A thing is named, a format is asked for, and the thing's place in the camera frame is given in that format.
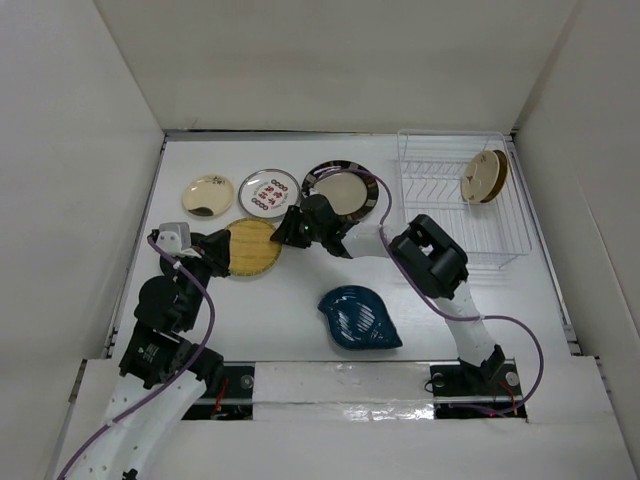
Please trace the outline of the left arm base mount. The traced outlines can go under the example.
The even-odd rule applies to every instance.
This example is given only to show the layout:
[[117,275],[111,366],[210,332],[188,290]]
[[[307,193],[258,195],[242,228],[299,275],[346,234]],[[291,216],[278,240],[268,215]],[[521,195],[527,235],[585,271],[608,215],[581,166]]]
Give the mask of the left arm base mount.
[[242,421],[253,419],[254,363],[230,363],[216,393],[206,393],[182,417],[186,421]]

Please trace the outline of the white plate with red characters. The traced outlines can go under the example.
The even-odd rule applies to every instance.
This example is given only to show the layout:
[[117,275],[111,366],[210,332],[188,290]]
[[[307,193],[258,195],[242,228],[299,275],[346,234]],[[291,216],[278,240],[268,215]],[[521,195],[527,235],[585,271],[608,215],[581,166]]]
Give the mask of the white plate with red characters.
[[298,181],[280,169],[263,169],[250,174],[240,185],[238,201],[250,216],[276,220],[301,197]]

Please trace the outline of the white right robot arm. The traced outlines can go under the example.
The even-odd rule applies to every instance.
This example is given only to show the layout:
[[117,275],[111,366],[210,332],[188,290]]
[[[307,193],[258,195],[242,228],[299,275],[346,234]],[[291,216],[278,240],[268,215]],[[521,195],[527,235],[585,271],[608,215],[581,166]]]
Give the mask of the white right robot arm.
[[325,196],[315,194],[287,209],[271,240],[300,249],[318,243],[337,258],[390,259],[445,319],[465,387],[484,393],[497,383],[505,356],[472,298],[467,254],[431,217],[420,214],[407,226],[389,230],[344,220]]

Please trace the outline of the cream plate with black brushstroke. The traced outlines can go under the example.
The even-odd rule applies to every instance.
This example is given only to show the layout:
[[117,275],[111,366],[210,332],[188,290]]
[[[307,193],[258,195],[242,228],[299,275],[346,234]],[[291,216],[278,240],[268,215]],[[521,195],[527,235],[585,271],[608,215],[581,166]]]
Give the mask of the cream plate with black brushstroke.
[[198,217],[212,218],[225,213],[234,200],[234,185],[219,174],[204,175],[183,191],[184,209]]

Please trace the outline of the woven bamboo pattern plate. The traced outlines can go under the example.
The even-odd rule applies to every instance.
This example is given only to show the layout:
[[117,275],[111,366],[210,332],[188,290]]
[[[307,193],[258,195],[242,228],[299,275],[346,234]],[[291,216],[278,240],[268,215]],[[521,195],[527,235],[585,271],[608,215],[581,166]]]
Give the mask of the woven bamboo pattern plate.
[[279,259],[282,246],[271,240],[274,225],[258,218],[230,223],[230,273],[250,277],[265,273]]

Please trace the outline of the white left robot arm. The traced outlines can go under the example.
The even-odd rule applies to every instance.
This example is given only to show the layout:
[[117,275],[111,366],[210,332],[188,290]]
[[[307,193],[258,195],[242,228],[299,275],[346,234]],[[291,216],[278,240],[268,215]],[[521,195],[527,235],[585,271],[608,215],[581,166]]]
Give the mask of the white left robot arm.
[[222,355],[206,346],[213,328],[198,343],[183,335],[194,328],[201,306],[216,314],[207,285],[230,274],[230,231],[202,235],[186,223],[164,223],[147,241],[162,272],[139,291],[102,424],[62,467],[61,479],[144,478],[194,403],[222,398],[228,388]]

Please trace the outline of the dark brown yellow plate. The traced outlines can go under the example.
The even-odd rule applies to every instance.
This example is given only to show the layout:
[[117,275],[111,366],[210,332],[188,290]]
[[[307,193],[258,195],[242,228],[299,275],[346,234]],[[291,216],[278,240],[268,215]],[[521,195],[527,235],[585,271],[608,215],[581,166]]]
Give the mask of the dark brown yellow plate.
[[498,158],[499,171],[498,177],[489,194],[482,200],[482,203],[488,203],[494,200],[504,187],[508,173],[509,163],[506,154],[501,150],[494,150],[493,153]]

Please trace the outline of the blue leaf shaped dish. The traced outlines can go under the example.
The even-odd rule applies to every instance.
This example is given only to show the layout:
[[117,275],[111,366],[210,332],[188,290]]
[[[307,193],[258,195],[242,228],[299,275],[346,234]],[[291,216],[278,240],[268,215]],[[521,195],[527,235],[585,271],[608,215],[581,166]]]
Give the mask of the blue leaf shaped dish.
[[320,299],[317,310],[331,338],[342,349],[394,350],[403,346],[383,299],[367,287],[334,288]]

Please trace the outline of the cream plate with small flowers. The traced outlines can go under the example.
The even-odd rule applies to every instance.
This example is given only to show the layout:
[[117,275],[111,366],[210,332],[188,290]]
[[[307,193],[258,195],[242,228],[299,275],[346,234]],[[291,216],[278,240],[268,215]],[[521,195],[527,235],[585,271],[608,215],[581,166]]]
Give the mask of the cream plate with small flowers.
[[486,202],[494,194],[500,176],[500,160],[491,150],[474,156],[460,180],[461,195],[470,204]]

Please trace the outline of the black rimmed beige plate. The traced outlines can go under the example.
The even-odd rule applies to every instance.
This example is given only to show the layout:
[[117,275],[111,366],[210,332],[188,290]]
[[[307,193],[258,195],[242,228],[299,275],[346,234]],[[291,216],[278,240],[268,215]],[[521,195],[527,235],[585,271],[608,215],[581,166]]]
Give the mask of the black rimmed beige plate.
[[359,222],[375,208],[379,198],[377,180],[364,166],[350,160],[330,160],[313,167],[303,178],[302,196],[324,195],[335,213],[346,221]]

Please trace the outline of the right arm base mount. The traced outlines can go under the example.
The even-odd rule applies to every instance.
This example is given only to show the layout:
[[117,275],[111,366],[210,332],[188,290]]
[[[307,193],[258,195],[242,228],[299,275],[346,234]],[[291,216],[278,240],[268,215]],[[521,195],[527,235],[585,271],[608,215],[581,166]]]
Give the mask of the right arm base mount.
[[458,362],[432,363],[429,373],[424,390],[433,397],[437,420],[497,418],[495,412],[501,410],[505,410],[502,418],[527,419],[526,407],[516,408],[523,394],[513,360],[501,367],[496,379],[481,386],[467,381]]

